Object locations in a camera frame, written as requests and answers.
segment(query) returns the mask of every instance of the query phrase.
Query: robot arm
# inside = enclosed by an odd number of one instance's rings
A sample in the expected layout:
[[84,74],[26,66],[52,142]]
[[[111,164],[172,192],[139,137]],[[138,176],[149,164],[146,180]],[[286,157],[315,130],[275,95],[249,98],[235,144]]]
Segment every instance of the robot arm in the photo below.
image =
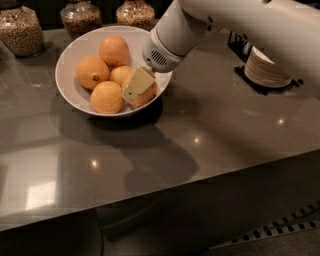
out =
[[320,11],[292,0],[175,0],[151,31],[144,58],[157,72],[172,71],[220,28],[263,49],[320,99]]

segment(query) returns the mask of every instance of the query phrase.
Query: bowl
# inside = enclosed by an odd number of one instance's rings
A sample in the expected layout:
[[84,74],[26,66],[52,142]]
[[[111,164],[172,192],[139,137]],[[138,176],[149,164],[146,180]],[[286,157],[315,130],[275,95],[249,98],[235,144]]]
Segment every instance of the bowl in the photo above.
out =
[[130,55],[127,65],[133,69],[138,65],[145,65],[146,63],[142,57],[142,46],[149,38],[150,33],[130,26],[107,26],[84,34],[68,45],[57,62],[55,79],[61,95],[73,107],[85,113],[104,117],[131,116],[152,104],[152,102],[160,97],[170,82],[172,72],[156,73],[155,77],[158,84],[157,95],[144,106],[135,108],[125,102],[121,111],[116,114],[101,114],[96,112],[90,105],[91,91],[80,85],[75,77],[75,69],[79,61],[85,56],[94,55],[98,57],[98,48],[102,39],[107,35],[115,34],[121,36],[128,43]]

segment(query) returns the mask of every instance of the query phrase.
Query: glass jar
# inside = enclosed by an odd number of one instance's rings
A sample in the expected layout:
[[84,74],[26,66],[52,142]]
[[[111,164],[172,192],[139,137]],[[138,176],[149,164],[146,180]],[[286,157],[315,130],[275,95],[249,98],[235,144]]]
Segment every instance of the glass jar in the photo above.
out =
[[117,9],[119,25],[133,26],[150,31],[154,27],[155,12],[144,0],[125,0]]
[[67,0],[60,12],[64,28],[72,39],[102,27],[101,12],[90,1]]
[[31,57],[44,50],[40,22],[20,1],[0,1],[0,40],[17,57]]

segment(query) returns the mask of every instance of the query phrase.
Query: orange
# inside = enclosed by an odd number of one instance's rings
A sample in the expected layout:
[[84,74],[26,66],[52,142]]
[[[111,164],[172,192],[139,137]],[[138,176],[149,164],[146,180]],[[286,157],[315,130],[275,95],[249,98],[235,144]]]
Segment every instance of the orange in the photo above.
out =
[[101,114],[118,113],[123,103],[121,87],[112,81],[105,81],[98,84],[90,97],[91,106]]
[[132,74],[132,68],[129,66],[120,66],[113,69],[110,73],[110,81],[113,81],[119,85],[122,85],[124,78],[127,75]]
[[86,89],[93,90],[97,84],[107,81],[109,75],[107,64],[95,56],[82,58],[76,66],[76,78]]
[[[127,75],[122,82],[122,92],[125,90],[126,85],[128,84],[131,78],[131,74]],[[142,107],[147,104],[157,95],[158,85],[156,82],[153,83],[147,90],[140,94],[133,102],[129,102],[134,107]]]
[[119,67],[127,64],[129,46],[119,35],[108,35],[99,44],[99,57],[109,67]]

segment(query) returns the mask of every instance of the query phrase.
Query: table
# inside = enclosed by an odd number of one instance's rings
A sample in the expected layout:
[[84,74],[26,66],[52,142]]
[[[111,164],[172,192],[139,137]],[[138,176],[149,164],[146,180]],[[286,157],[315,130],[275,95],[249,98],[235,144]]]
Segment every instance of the table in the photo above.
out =
[[70,39],[63,29],[44,35],[46,51],[32,58],[0,45],[0,231],[320,148],[320,102],[307,85],[253,91],[233,70],[243,63],[226,30],[127,119],[89,116],[62,98],[55,65]]

